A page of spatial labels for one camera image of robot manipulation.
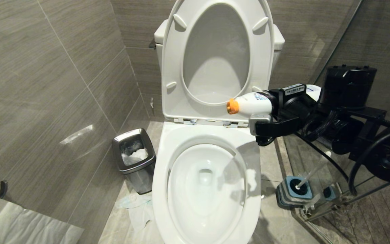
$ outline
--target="toilet tank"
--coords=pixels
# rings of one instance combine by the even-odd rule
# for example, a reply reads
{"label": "toilet tank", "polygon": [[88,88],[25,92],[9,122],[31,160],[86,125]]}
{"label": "toilet tank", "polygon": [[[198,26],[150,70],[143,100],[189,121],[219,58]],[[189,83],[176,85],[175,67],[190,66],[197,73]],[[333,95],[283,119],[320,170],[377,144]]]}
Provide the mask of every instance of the toilet tank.
{"label": "toilet tank", "polygon": [[[156,52],[157,52],[157,58],[159,60],[160,68],[162,66],[162,48],[164,46],[163,45],[164,36],[165,36],[165,30],[167,28],[167,23],[168,20],[164,20],[162,24],[159,26],[159,28],[157,28],[156,32],[154,33],[154,41],[156,42]],[[277,25],[275,24],[274,24],[274,34],[275,34],[275,51],[274,51],[274,62],[272,64],[272,70],[275,69],[279,55],[285,43],[284,37],[282,36]]]}

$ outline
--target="crumpled paper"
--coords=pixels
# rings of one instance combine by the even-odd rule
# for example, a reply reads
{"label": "crumpled paper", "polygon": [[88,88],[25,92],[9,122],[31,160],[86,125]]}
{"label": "crumpled paper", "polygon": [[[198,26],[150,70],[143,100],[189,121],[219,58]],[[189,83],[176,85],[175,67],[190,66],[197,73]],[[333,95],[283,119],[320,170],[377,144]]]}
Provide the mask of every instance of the crumpled paper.
{"label": "crumpled paper", "polygon": [[154,221],[151,193],[145,195],[131,193],[115,202],[115,207],[129,211],[130,222],[135,233],[142,230],[148,221]]}

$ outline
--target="stainless steel trash can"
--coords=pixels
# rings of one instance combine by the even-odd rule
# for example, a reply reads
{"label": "stainless steel trash can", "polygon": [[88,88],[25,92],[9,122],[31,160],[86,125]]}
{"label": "stainless steel trash can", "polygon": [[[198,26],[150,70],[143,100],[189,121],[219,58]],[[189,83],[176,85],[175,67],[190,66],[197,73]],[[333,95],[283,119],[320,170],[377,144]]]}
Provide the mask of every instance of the stainless steel trash can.
{"label": "stainless steel trash can", "polygon": [[156,153],[143,128],[128,131],[114,138],[113,152],[117,166],[138,194],[151,191]]}

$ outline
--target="orange bottle cap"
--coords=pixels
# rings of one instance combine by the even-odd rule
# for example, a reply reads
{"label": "orange bottle cap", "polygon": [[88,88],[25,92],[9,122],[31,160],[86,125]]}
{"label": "orange bottle cap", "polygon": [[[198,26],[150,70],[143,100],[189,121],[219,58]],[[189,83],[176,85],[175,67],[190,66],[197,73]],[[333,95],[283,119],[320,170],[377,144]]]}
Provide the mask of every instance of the orange bottle cap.
{"label": "orange bottle cap", "polygon": [[236,113],[238,113],[239,112],[239,103],[236,102],[234,99],[230,99],[226,103],[226,111],[229,114],[236,114]]}

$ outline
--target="white toilet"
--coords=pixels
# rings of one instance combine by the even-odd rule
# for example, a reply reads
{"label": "white toilet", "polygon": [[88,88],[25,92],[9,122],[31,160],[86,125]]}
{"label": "white toilet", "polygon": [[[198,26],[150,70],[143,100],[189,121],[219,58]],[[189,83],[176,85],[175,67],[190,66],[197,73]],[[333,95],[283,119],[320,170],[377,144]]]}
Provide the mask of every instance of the white toilet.
{"label": "white toilet", "polygon": [[153,209],[166,244],[246,244],[261,203],[260,152],[226,102],[267,89],[284,44],[266,0],[178,0],[155,33],[165,122]]}

